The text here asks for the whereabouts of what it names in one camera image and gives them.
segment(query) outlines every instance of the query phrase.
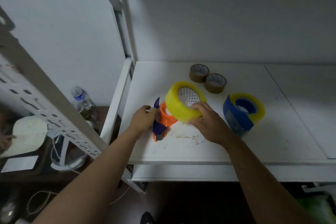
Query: plastic bottle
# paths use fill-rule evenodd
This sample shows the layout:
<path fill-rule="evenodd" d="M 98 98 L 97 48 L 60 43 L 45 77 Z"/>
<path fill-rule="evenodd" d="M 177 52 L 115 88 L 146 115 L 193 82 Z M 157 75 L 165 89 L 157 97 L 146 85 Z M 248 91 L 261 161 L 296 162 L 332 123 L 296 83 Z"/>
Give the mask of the plastic bottle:
<path fill-rule="evenodd" d="M 75 86 L 71 89 L 71 95 L 74 99 L 76 99 L 79 103 L 81 103 L 86 110 L 89 110 L 93 106 L 93 102 L 89 95 L 82 90 L 80 87 Z"/>

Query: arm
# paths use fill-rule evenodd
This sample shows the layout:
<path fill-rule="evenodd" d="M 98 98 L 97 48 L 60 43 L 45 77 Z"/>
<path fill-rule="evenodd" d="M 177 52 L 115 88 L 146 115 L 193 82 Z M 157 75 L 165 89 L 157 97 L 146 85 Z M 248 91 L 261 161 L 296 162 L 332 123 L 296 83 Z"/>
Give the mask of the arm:
<path fill-rule="evenodd" d="M 207 140 L 223 146 L 228 152 L 256 223 L 316 224 L 207 103 L 196 103 L 192 107 L 199 109 L 202 117 L 190 123 Z"/>
<path fill-rule="evenodd" d="M 66 186 L 35 219 L 34 224 L 98 223 L 104 215 L 136 141 L 155 119 L 157 109 L 137 110 L 128 129 Z"/>

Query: green object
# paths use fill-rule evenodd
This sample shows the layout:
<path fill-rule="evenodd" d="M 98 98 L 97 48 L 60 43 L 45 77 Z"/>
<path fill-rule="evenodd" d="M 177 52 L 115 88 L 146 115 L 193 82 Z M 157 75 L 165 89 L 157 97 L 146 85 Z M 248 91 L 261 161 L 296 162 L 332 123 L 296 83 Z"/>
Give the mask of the green object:
<path fill-rule="evenodd" d="M 335 201 L 330 195 L 298 199 L 300 205 L 321 224 L 336 224 Z"/>

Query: white wall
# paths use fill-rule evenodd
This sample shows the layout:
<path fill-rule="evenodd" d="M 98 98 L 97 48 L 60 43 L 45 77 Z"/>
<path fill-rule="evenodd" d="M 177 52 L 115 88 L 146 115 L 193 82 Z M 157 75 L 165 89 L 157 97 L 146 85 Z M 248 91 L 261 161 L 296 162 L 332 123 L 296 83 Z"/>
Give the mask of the white wall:
<path fill-rule="evenodd" d="M 96 105 L 110 105 L 125 57 L 108 0 L 0 4 L 15 23 L 12 34 L 71 102 L 78 85 Z"/>
<path fill-rule="evenodd" d="M 140 61 L 336 64 L 335 0 L 128 0 Z"/>

